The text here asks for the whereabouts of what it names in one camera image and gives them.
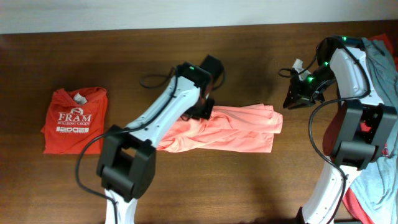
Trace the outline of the coral pink t-shirt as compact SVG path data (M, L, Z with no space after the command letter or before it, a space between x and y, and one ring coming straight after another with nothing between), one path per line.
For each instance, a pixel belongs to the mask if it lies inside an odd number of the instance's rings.
M172 153L211 149L270 153L283 116L271 105L214 106L209 119L178 119L163 137L158 151Z

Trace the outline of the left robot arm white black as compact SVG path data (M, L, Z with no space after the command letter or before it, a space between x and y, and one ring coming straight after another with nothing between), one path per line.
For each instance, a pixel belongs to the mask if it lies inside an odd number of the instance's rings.
M177 65L167 88L139 118L106 132L96 168L107 199L106 223L134 223L137 201L155 176L157 146L180 117L210 118L215 102L209 95L222 74L223 64L211 55L200 65Z

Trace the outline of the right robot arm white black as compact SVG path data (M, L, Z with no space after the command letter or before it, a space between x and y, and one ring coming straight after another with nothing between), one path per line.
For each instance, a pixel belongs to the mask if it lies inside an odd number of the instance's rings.
M290 80L284 108L329 105L324 91L337 86L337 111L316 153L324 166L297 223L333 223L350 185L382 155L397 132L397 66L381 40L333 35L316 47L317 68L296 60L279 75Z

